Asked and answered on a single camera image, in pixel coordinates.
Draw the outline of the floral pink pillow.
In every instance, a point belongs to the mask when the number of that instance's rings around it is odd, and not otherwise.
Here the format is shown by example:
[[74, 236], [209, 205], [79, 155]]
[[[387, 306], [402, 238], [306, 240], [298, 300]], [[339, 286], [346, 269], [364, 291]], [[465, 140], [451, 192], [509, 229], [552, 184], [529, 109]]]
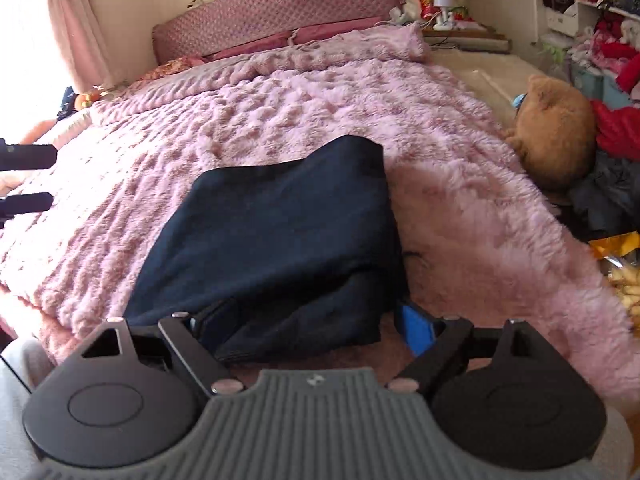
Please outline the floral pink pillow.
[[206, 61], [200, 56], [183, 56], [157, 66], [139, 78], [139, 81], [153, 81], [167, 76], [180, 74], [192, 67], [204, 65]]

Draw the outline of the small white table lamp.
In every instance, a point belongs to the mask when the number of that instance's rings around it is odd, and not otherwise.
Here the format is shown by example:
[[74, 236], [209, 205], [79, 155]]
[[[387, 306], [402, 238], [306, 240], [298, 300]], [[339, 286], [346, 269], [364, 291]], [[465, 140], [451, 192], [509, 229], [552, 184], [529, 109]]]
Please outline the small white table lamp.
[[454, 21], [450, 18], [450, 10], [455, 4], [456, 0], [434, 0], [434, 6], [438, 9], [436, 23], [433, 26], [435, 30], [444, 32], [445, 30], [454, 29]]

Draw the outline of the yellow snack bag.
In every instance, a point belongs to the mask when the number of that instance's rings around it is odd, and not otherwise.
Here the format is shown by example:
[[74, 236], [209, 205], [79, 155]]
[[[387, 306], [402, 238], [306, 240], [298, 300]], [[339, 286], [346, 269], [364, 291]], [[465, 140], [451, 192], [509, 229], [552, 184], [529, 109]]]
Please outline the yellow snack bag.
[[592, 240], [588, 243], [599, 261], [608, 284], [622, 303], [631, 322], [631, 333], [639, 337], [639, 233], [637, 231]]

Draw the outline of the brown plush teddy bear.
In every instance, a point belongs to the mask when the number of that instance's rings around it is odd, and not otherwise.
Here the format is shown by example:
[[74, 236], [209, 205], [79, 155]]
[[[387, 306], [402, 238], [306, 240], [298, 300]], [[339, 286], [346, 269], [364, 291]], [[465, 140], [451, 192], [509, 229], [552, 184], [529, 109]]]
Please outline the brown plush teddy bear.
[[564, 191], [591, 167], [596, 118], [589, 100], [571, 84], [533, 75], [504, 140], [538, 188]]

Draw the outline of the red snack packet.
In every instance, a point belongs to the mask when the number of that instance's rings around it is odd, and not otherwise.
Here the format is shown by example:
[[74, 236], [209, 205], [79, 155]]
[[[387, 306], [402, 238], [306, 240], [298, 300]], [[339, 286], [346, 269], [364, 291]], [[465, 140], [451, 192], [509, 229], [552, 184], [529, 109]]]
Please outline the red snack packet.
[[420, 17], [422, 20], [430, 20], [439, 12], [439, 7], [436, 6], [435, 0], [418, 0], [420, 6]]

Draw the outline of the pink quilted headboard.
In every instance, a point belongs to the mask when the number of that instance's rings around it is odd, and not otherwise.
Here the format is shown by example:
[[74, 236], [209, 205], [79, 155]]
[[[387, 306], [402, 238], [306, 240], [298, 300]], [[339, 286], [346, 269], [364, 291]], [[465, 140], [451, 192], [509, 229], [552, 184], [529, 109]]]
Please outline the pink quilted headboard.
[[406, 0], [215, 0], [152, 29], [158, 64], [211, 55], [306, 26], [388, 18]]

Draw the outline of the orange plush toy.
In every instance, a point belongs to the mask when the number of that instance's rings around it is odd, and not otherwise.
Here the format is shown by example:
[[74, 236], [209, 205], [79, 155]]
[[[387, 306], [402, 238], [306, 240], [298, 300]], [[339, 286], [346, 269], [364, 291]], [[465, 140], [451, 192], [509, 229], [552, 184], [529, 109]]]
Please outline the orange plush toy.
[[94, 103], [98, 102], [104, 97], [104, 91], [100, 88], [94, 88], [91, 91], [79, 93], [74, 99], [74, 110], [80, 112], [86, 108], [92, 107]]

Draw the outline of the dark pink long pillow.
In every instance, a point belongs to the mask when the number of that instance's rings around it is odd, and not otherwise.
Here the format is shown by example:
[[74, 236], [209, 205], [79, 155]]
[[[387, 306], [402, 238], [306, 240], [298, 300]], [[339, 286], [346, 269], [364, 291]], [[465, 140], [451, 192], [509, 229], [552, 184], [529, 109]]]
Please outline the dark pink long pillow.
[[339, 34], [346, 34], [353, 30], [361, 30], [375, 26], [383, 21], [379, 16], [373, 18], [360, 18], [359, 20], [333, 22], [319, 25], [309, 25], [288, 32], [278, 32], [277, 34], [240, 44], [239, 46], [224, 49], [215, 54], [204, 56], [206, 62], [232, 58], [235, 55], [256, 53], [267, 50], [279, 49], [283, 47], [298, 46], [308, 44], [311, 41], [325, 40]]

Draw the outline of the pink fluffy blanket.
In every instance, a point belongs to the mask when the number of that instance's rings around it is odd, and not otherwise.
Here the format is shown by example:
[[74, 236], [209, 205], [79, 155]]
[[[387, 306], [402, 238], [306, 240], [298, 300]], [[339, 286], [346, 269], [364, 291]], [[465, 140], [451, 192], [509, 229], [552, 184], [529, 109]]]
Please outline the pink fluffy blanket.
[[589, 248], [553, 218], [491, 109], [427, 57], [413, 26], [240, 55], [73, 114], [52, 208], [1, 233], [1, 323], [65, 359], [124, 312], [160, 229], [204, 171], [288, 162], [344, 136], [382, 145], [411, 295], [474, 322], [516, 316], [610, 401], [639, 404], [639, 343]]

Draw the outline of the red clothing pile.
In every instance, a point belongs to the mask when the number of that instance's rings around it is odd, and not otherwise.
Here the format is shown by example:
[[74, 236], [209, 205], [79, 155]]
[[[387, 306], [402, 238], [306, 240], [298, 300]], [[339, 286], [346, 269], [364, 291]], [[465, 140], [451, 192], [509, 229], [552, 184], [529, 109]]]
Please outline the red clothing pile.
[[[614, 79], [614, 89], [626, 98], [639, 87], [639, 55], [634, 56]], [[639, 109], [634, 105], [614, 107], [602, 100], [592, 100], [591, 106], [598, 128], [597, 144], [606, 154], [639, 160]]]

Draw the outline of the pink window curtain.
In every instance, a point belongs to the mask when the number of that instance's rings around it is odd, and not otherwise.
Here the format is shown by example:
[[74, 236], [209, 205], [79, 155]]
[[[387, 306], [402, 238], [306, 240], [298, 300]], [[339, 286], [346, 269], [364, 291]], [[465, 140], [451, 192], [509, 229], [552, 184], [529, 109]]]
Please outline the pink window curtain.
[[77, 93], [111, 87], [115, 74], [91, 0], [48, 0], [53, 36]]

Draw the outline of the dark navy pants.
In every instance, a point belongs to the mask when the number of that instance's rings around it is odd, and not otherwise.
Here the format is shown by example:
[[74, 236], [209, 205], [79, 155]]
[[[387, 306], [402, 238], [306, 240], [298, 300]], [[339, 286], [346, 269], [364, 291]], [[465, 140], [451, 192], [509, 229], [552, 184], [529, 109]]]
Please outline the dark navy pants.
[[282, 164], [201, 174], [143, 263], [125, 316], [176, 312], [218, 361], [289, 361], [381, 338], [408, 296], [383, 149], [341, 136]]

